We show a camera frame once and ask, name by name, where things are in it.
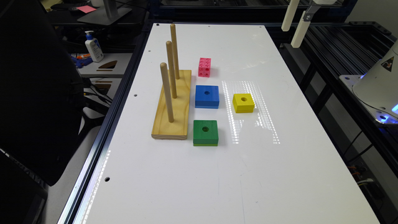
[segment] blue light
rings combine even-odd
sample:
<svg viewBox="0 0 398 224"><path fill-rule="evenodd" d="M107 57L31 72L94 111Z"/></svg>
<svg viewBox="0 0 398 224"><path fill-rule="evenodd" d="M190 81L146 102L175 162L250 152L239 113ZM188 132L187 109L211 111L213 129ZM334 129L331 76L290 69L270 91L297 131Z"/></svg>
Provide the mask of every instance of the blue light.
<svg viewBox="0 0 398 224"><path fill-rule="evenodd" d="M385 119L382 119L382 118L380 119L381 122L386 122L387 119L389 118L389 116L384 116L384 117L385 117Z"/></svg>
<svg viewBox="0 0 398 224"><path fill-rule="evenodd" d="M393 107L392 112L398 114L397 110L398 110L398 105L396 105L395 107Z"/></svg>

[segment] desk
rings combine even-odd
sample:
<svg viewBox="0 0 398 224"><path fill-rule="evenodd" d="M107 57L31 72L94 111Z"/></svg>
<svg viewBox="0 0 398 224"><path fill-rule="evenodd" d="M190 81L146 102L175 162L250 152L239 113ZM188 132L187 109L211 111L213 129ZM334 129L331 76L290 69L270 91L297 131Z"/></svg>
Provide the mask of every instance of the desk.
<svg viewBox="0 0 398 224"><path fill-rule="evenodd" d="M177 24L188 139L152 139L169 39L154 24L75 223L378 223L264 26ZM197 77L200 57L210 78ZM195 85L218 85L220 108L194 108ZM233 111L241 92L253 113ZM193 147L194 119L218 121L218 147Z"/></svg>
<svg viewBox="0 0 398 224"><path fill-rule="evenodd" d="M120 18L112 26L140 26L144 23L144 18L146 15L146 10L140 7L147 7L148 3L143 1L137 3L139 7L126 6L131 8L131 12ZM84 16L81 14L71 14L69 10L65 11L51 11L46 14L47 19L53 26L101 26L93 24L85 24L83 22L78 22L77 19Z"/></svg>

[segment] wooden peg board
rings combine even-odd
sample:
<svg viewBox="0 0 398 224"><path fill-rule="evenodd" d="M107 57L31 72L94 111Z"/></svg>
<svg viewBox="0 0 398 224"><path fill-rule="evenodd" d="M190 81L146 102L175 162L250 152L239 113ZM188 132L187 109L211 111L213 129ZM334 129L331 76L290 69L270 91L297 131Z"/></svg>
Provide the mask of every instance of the wooden peg board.
<svg viewBox="0 0 398 224"><path fill-rule="evenodd" d="M189 99L191 92L191 70L180 70L180 79L176 80L177 98L172 98L174 122L167 117L164 89L160 92L152 138L184 140L188 133Z"/></svg>

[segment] yellow block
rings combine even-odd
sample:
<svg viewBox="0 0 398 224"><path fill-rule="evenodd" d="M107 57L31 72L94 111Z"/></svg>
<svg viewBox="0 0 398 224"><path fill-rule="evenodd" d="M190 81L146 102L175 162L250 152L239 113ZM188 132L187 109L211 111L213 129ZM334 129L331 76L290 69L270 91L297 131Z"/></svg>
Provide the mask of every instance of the yellow block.
<svg viewBox="0 0 398 224"><path fill-rule="evenodd" d="M234 94L232 103L236 113L253 113L254 101L250 93Z"/></svg>
<svg viewBox="0 0 398 224"><path fill-rule="evenodd" d="M191 92L191 70L180 70L180 79L175 81L177 98L172 98L174 122L170 123L167 117L164 89L160 92L157 105L152 138L184 140L188 133L189 99Z"/></svg>

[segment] pump bottle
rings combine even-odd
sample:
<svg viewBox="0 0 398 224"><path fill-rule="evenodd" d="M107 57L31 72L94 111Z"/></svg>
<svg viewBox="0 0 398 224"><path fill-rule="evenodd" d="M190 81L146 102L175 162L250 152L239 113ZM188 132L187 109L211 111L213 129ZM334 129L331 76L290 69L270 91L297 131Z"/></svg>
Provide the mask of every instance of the pump bottle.
<svg viewBox="0 0 398 224"><path fill-rule="evenodd" d="M92 30L85 31L86 32L86 47L88 50L88 53L90 53L91 58L93 59L93 62L100 62L104 58L104 54L102 53L100 44L98 43L98 40L96 38L93 38L91 35Z"/></svg>

